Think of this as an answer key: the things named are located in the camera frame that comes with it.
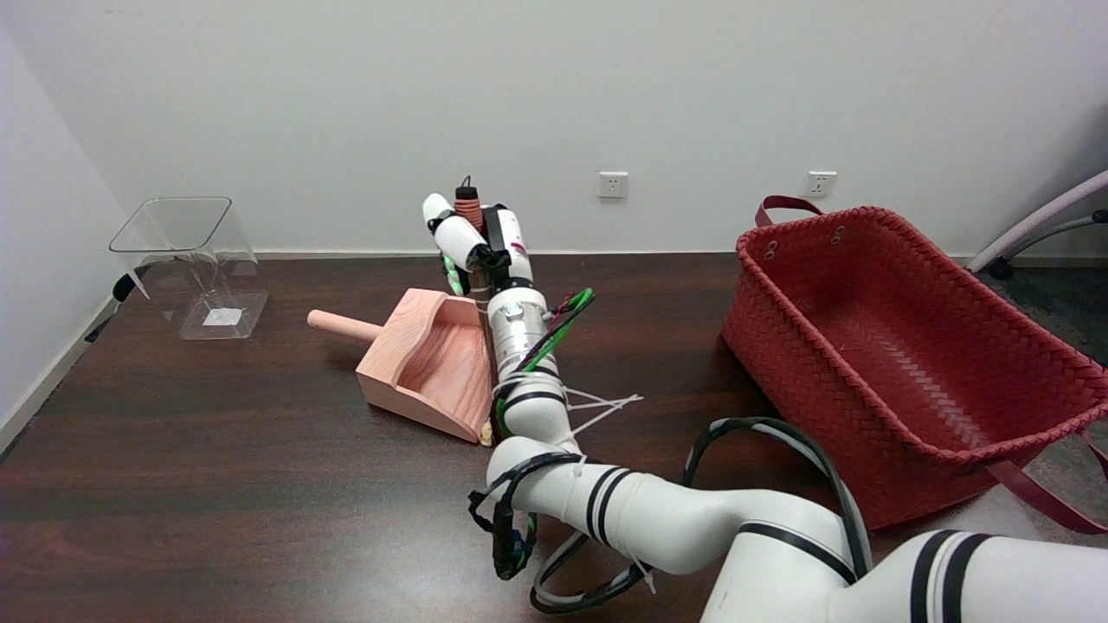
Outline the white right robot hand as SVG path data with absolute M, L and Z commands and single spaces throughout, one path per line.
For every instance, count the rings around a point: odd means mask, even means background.
M 519 217 L 506 205 L 483 204 L 476 188 L 462 185 L 452 201 L 428 195 L 421 213 L 454 294 L 488 300 L 533 283 Z

